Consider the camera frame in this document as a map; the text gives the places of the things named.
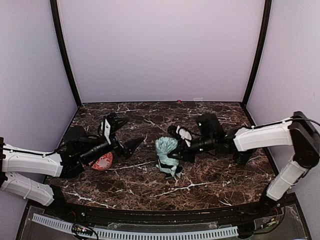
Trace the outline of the mint green folding umbrella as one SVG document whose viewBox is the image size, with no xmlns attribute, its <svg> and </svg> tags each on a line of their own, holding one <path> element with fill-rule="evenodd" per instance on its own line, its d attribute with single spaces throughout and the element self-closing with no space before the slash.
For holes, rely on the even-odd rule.
<svg viewBox="0 0 320 240">
<path fill-rule="evenodd" d="M 167 178 L 181 178 L 183 167 L 179 165 L 179 160 L 168 157 L 168 154 L 175 150 L 178 141 L 172 137 L 160 137 L 155 141 L 155 149 L 158 157 L 156 167 L 164 173 Z"/>
</svg>

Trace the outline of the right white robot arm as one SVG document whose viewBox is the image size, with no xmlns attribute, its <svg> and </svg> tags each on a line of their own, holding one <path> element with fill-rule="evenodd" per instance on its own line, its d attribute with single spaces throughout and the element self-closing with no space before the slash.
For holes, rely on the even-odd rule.
<svg viewBox="0 0 320 240">
<path fill-rule="evenodd" d="M 259 148 L 293 146 L 293 156 L 262 196 L 272 203 L 280 200 L 320 162 L 320 134 L 313 126 L 313 120 L 301 111 L 278 122 L 228 131 L 224 131 L 213 113 L 202 114 L 195 121 L 200 130 L 199 138 L 193 138 L 184 127 L 172 125 L 168 128 L 168 133 L 178 141 L 177 147 L 167 154 L 169 158 L 194 162 L 197 154 L 215 151 L 231 154 L 236 163 L 245 165 Z"/>
</svg>

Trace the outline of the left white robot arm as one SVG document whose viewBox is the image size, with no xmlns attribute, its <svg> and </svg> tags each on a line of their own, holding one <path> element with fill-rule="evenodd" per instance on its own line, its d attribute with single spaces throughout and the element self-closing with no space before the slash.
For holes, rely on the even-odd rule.
<svg viewBox="0 0 320 240">
<path fill-rule="evenodd" d="M 127 117 L 106 115 L 97 134 L 88 134 L 76 125 L 62 138 L 62 146 L 52 152 L 31 151 L 6 144 L 0 139 L 0 189 L 42 204 L 64 202 L 59 187 L 42 184 L 23 173 L 41 174 L 60 179 L 72 179 L 92 167 L 100 157 L 115 152 L 118 157 L 129 159 L 144 138 L 131 139 L 125 143 L 117 140 L 116 132 L 128 123 Z"/>
</svg>

